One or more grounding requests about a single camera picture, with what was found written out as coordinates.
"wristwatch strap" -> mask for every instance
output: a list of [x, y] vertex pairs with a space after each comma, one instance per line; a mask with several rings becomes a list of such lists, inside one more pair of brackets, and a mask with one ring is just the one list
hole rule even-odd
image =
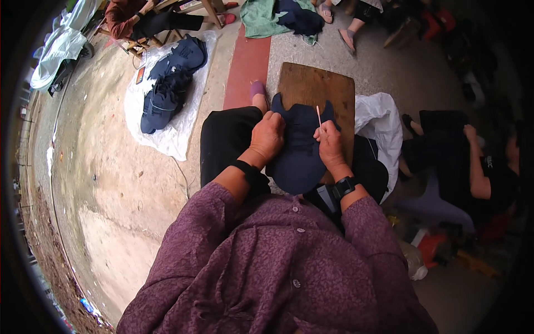
[[334, 186], [334, 196], [336, 199], [341, 200], [346, 194], [353, 192], [356, 189], [356, 185], [360, 182], [353, 177], [344, 177], [337, 181]]
[[254, 185], [262, 175], [259, 169], [241, 160], [232, 162], [230, 166], [241, 169], [241, 171], [243, 171], [245, 174], [245, 181], [247, 181], [251, 186]]

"red painted strip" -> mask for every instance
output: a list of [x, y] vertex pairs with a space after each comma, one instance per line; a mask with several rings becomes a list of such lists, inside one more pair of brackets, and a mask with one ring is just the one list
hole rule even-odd
[[224, 110], [250, 105], [250, 85], [256, 80], [267, 82], [270, 51], [270, 37], [245, 38], [245, 26], [241, 25], [226, 82]]

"green towel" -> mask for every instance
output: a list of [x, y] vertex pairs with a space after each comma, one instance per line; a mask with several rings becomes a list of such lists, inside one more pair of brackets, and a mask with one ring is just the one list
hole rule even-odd
[[[274, 13], [275, 0], [246, 0], [241, 5], [241, 22], [245, 25], [245, 37], [248, 38], [265, 38], [272, 35], [283, 34], [292, 30], [285, 26], [279, 25], [278, 18], [287, 12], [280, 14]], [[302, 9], [308, 9], [312, 12], [315, 7], [309, 0], [294, 0]], [[308, 44], [315, 42], [317, 35], [304, 36], [304, 41]]]

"white tarp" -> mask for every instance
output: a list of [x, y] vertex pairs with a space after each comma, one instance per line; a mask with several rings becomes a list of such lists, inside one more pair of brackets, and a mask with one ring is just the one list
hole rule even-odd
[[159, 49], [152, 48], [146, 53], [146, 61], [145, 57], [143, 57], [143, 61], [145, 61], [143, 81], [139, 84], [135, 84], [137, 79], [136, 71], [132, 81], [126, 88], [126, 95], [124, 97], [126, 125], [133, 138], [139, 144], [151, 146], [163, 154], [174, 157], [178, 161], [186, 160], [185, 155], [187, 153], [189, 137], [193, 131], [193, 126], [197, 119], [200, 106], [200, 100], [202, 100], [204, 87], [208, 80], [209, 66], [213, 58], [213, 52], [217, 42], [217, 34], [213, 30], [208, 30], [202, 35], [197, 36], [197, 38], [206, 43], [208, 62], [203, 68], [193, 74], [193, 81], [187, 89], [187, 98], [184, 107], [176, 116], [174, 116], [169, 124], [167, 124], [165, 129], [156, 130], [156, 132], [151, 135], [142, 133], [140, 128], [141, 115], [143, 114], [145, 95], [152, 90], [152, 85], [156, 82], [156, 79], [147, 79], [150, 76], [150, 71], [158, 60], [170, 53], [171, 48], [178, 45], [178, 42], [166, 44]]
[[102, 0], [78, 0], [71, 13], [64, 10], [61, 18], [54, 19], [52, 34], [47, 34], [45, 45], [39, 50], [39, 64], [32, 75], [30, 86], [46, 91], [64, 59], [76, 59], [87, 40], [80, 32], [91, 20]]
[[354, 133], [376, 141], [378, 161], [388, 169], [388, 191], [380, 201], [382, 204], [397, 183], [403, 140], [401, 118], [391, 95], [356, 95]]

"black pants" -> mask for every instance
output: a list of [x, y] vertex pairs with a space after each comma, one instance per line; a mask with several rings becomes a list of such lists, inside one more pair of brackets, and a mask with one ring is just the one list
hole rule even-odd
[[[219, 175], [250, 146], [252, 129], [263, 118], [256, 107], [212, 111], [202, 125], [200, 134], [200, 186]], [[388, 171], [379, 161], [358, 160], [354, 157], [353, 172], [367, 192], [379, 203], [387, 190]], [[254, 184], [245, 201], [270, 193], [269, 179], [263, 176]], [[315, 206], [319, 204], [309, 200]]]
[[380, 14], [380, 10], [376, 7], [369, 5], [363, 1], [358, 1], [356, 3], [356, 8], [354, 10], [354, 18], [362, 20], [366, 24], [373, 22], [373, 19]]
[[156, 14], [150, 11], [133, 26], [134, 30], [130, 38], [133, 40], [150, 38], [162, 31], [173, 29], [198, 31], [202, 26], [202, 21], [204, 17], [200, 15], [180, 14], [173, 11]]
[[424, 135], [403, 142], [402, 155], [412, 173], [436, 168], [439, 195], [462, 208], [469, 189], [469, 142], [464, 125], [469, 117], [462, 111], [419, 112]]

